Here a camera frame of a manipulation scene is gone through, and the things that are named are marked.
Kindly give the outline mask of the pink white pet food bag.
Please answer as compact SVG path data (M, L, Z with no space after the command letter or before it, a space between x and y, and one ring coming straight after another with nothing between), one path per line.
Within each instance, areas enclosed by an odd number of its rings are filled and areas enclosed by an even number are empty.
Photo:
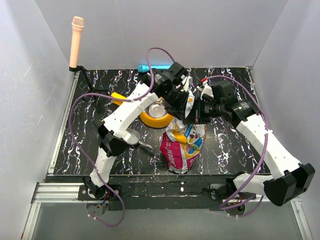
M184 124L173 118L162 134L160 145L170 171L185 174L190 170L205 142L206 130L205 124Z

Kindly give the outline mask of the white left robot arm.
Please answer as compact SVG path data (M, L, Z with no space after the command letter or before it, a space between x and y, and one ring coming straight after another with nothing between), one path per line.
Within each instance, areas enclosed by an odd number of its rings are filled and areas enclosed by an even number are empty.
M124 99L122 105L102 120L98 128L101 144L98 148L95 168L89 175L89 194L95 200L101 200L106 196L104 184L109 182L110 172L117 156L121 155L129 145L139 143L140 134L129 126L140 114L162 98L169 105L167 112L170 115L180 121L188 116L191 109L188 101L191 95L189 93L191 80L190 76L185 77L180 84L181 90L176 86L169 87L170 90L180 94L177 97L169 97L168 94L157 96L154 92L148 92L150 88L147 84L139 82L128 99Z

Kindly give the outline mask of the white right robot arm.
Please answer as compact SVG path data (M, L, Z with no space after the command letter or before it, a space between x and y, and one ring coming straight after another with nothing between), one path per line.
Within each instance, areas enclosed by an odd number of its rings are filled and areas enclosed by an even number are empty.
M314 167L310 163L302 164L286 150L252 102L225 104L188 99L183 117L185 124L207 124L213 118L224 118L246 137L266 163L269 175L237 173L227 179L226 192L230 198L237 199L243 193L259 194L280 207L309 188L315 175Z

